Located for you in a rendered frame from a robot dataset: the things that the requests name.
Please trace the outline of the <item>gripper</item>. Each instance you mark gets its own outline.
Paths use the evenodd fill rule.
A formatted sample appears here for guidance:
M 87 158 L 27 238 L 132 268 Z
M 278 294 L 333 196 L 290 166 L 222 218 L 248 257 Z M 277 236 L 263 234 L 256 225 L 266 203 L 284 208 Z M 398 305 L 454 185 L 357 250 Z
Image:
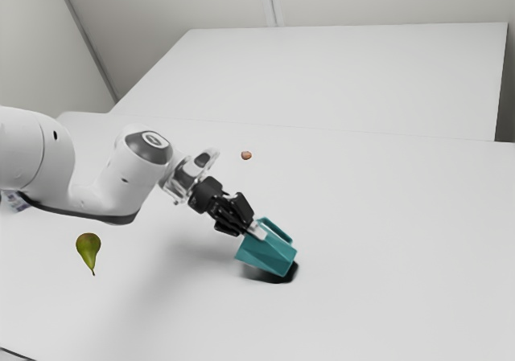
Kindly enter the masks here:
M 214 228 L 230 236 L 250 234 L 258 240 L 266 238 L 266 232 L 254 219 L 253 208 L 246 197 L 237 192 L 227 196 L 222 184 L 212 176 L 196 184 L 187 205 L 198 214 L 207 212 L 215 220 Z

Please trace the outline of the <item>teal faceted mug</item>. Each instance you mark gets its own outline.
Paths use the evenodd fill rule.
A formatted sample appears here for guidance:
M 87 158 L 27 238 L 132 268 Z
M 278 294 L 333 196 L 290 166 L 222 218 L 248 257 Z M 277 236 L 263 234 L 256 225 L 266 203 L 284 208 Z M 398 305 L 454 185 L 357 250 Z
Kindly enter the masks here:
M 284 277 L 293 265 L 296 255 L 292 238 L 269 218 L 262 217 L 251 223 L 235 259 L 275 276 Z

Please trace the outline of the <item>green pear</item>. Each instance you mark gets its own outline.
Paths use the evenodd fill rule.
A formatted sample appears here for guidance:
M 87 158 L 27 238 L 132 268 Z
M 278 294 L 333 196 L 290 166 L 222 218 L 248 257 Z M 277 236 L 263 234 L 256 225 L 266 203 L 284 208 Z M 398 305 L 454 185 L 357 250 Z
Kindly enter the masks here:
M 100 249 L 101 239 L 92 232 L 83 233 L 76 239 L 76 250 L 93 276 L 95 276 L 96 259 Z

